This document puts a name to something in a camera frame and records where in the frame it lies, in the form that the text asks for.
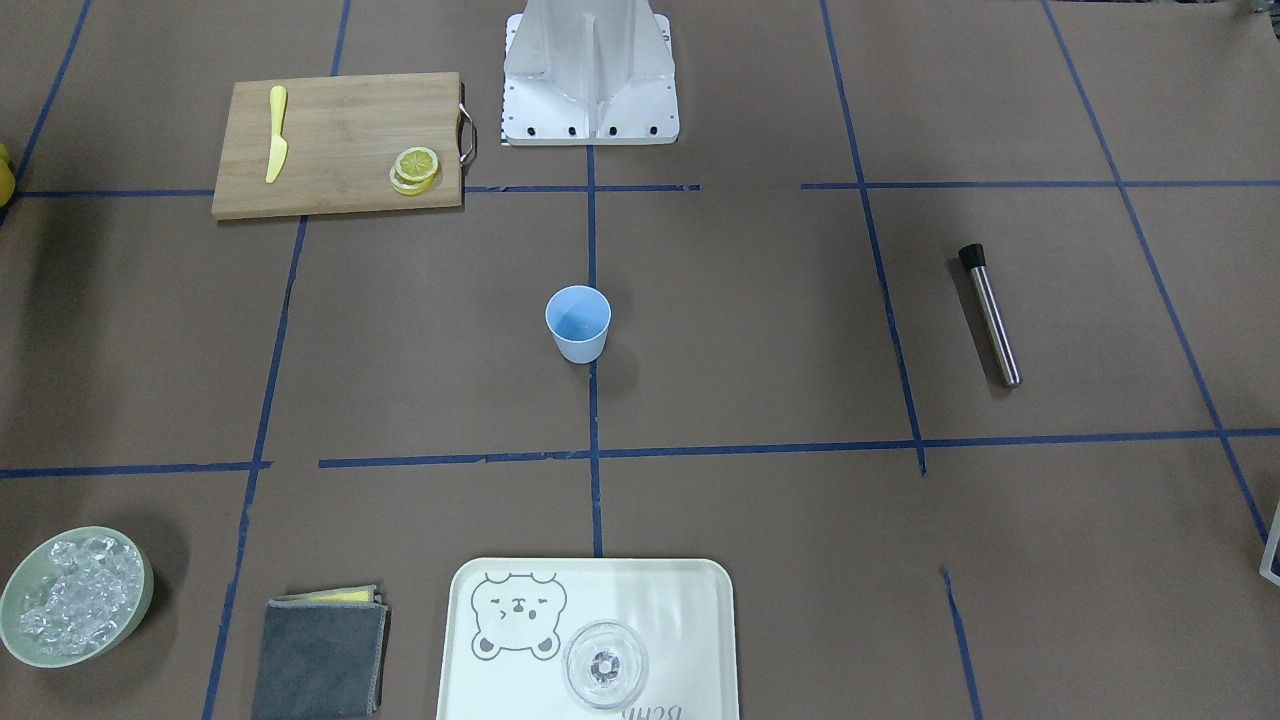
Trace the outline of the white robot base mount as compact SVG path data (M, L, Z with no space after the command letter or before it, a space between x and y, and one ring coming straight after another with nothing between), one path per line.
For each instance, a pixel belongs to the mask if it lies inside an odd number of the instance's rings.
M504 35L506 146L676 143L671 23L648 1L530 1Z

